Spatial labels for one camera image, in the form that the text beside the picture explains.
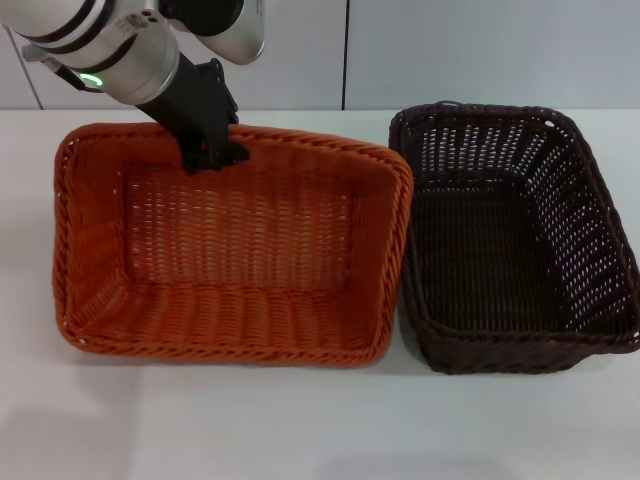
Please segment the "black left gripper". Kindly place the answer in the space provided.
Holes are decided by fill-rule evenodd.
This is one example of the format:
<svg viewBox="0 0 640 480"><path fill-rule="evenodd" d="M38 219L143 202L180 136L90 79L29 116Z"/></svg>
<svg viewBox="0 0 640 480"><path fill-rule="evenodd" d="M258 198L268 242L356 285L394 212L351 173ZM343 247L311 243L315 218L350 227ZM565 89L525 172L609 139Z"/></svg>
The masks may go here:
<svg viewBox="0 0 640 480"><path fill-rule="evenodd" d="M250 157L242 144L229 137L229 125L237 121L237 107L216 59L195 65L180 55L168 85L137 108L174 137L187 174L221 171Z"/></svg>

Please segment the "orange woven basket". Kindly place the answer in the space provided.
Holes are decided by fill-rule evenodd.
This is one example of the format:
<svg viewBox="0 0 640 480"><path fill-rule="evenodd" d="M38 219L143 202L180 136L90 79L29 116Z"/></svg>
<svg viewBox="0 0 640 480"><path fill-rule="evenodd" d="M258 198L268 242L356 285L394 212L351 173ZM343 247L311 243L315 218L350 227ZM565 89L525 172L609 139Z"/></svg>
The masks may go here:
<svg viewBox="0 0 640 480"><path fill-rule="evenodd" d="M91 124L55 156L56 322L95 354L358 367L378 361L413 195L375 144L235 125L249 159L185 172L151 123Z"/></svg>

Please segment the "dark brown woven basket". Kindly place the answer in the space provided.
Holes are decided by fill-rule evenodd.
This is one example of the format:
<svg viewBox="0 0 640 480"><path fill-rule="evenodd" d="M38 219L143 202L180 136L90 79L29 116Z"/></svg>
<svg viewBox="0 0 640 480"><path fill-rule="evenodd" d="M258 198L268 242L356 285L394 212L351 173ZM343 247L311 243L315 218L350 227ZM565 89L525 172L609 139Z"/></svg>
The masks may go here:
<svg viewBox="0 0 640 480"><path fill-rule="evenodd" d="M427 364L540 374L640 350L640 268L590 145L543 107L398 112L414 178L404 304Z"/></svg>

